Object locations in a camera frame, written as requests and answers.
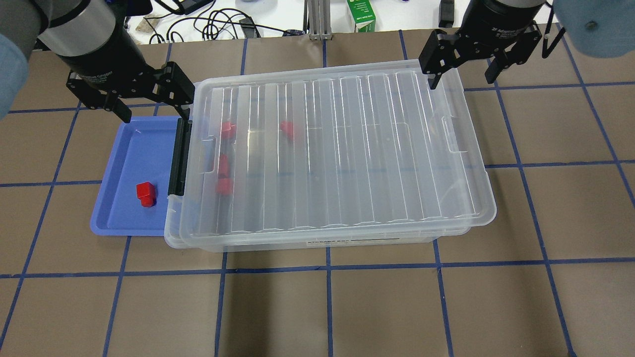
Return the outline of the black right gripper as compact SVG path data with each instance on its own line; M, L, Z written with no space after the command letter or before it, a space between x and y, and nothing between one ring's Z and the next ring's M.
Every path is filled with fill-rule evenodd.
M428 37L419 64L431 90L442 75L468 61L491 59L485 71L488 84L512 65L526 63L542 32L535 22L544 0L472 0L461 26L449 33L435 29Z

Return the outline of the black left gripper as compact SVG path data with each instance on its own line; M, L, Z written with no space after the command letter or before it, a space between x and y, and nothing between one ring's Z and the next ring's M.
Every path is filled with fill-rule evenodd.
M153 68L115 20L55 22L55 53L70 67L66 88L88 109L103 109L130 123L124 99L172 106L191 119L195 86L173 61Z

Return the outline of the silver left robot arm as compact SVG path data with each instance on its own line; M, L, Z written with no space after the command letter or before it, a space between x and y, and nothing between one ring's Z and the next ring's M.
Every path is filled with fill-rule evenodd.
M149 0L3 0L1 115L25 85L30 55L41 42L70 68L66 88L87 109L127 123L132 114L125 99L148 99L189 119L193 82L175 62L149 65L125 29L125 18L151 11Z

